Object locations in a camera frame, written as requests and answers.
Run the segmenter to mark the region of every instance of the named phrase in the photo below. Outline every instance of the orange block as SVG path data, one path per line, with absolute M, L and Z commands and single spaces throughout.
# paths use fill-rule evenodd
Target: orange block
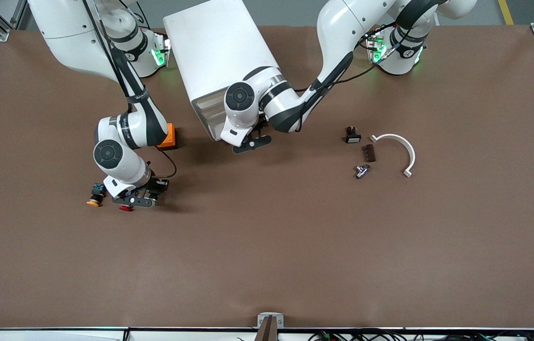
M 172 123 L 168 123 L 168 136 L 166 136 L 164 142 L 162 142 L 157 147 L 160 149 L 176 149 L 176 130 L 174 129 L 174 125 L 172 125 Z

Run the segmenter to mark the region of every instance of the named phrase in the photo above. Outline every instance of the white box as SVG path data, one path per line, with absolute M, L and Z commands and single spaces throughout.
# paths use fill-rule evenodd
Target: white box
M 210 0 L 164 17 L 189 101 L 213 141 L 226 89 L 258 67 L 278 67 L 242 0 Z

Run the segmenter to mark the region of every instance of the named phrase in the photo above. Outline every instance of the brown tabletop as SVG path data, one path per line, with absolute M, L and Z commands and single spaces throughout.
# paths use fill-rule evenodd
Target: brown tabletop
M 261 31 L 295 87 L 315 28 Z M 0 43 L 0 326 L 534 327 L 534 36 L 436 27 L 414 71 L 340 84 L 299 134 L 234 155 L 213 143 L 173 64 L 146 80 L 181 130 L 161 206 L 86 205 L 92 132 L 126 103 L 60 65 L 37 32 Z M 368 66 L 358 50 L 346 76 Z M 357 180 L 354 125 L 375 144 Z M 140 155 L 158 173 L 155 149 Z

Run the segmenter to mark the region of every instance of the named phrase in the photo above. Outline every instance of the gray floor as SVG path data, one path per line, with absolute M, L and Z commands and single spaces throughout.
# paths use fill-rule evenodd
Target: gray floor
M 165 15 L 194 6 L 205 0 L 139 0 L 148 21 L 152 27 L 161 27 L 161 20 Z M 323 4 L 327 0 L 244 0 L 250 14 L 259 26 L 314 26 Z M 512 7 L 512 15 L 516 22 L 527 23 L 534 21 L 534 0 L 508 0 Z M 532 4 L 522 8 L 520 4 Z M 389 22 L 391 18 L 383 18 L 382 22 Z M 497 0 L 478 0 L 477 6 L 465 18 L 457 21 L 439 18 L 442 25 L 501 25 L 504 20 Z M 33 20 L 27 28 L 37 29 Z

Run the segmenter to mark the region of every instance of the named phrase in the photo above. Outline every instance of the robotic arm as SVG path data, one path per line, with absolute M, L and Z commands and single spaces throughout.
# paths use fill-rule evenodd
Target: robotic arm
M 106 27 L 106 31 L 112 39 L 118 39 L 117 33 L 128 32 L 131 27 L 130 39 L 120 39 L 120 44 L 134 45 L 131 42 L 143 42 L 144 37 L 148 38 L 136 24 L 133 26 L 132 16 L 125 15 L 128 12 L 118 9 L 116 2 L 120 4 L 119 1 L 96 1 L 96 9 L 109 13 L 110 19 L 106 22 L 111 29 Z M 163 143 L 168 135 L 168 124 L 133 67 L 129 51 L 110 46 L 99 34 L 98 13 L 94 11 L 93 1 L 29 0 L 29 6 L 46 44 L 61 64 L 117 81 L 126 95 L 129 110 L 101 119 L 95 131 L 94 160 L 107 174 L 103 183 L 109 194 L 114 198 L 122 197 L 155 180 L 148 164 L 133 149 Z M 114 22 L 117 15 L 124 18 L 122 29 Z M 153 56 L 148 58 L 157 67 Z M 137 56 L 137 65 L 148 64 L 148 58 Z
M 366 32 L 384 15 L 396 18 L 397 28 L 390 28 L 388 46 L 394 46 L 379 66 L 400 75 L 409 72 L 433 26 L 437 9 L 447 17 L 459 18 L 471 11 L 477 0 L 330 0 L 317 20 L 317 36 L 323 66 L 311 86 L 300 97 L 277 68 L 264 67 L 250 72 L 242 82 L 232 84 L 225 93 L 227 118 L 221 133 L 226 142 L 240 147 L 264 112 L 274 129 L 293 132 L 319 101 L 343 76 L 353 60 L 353 51 Z

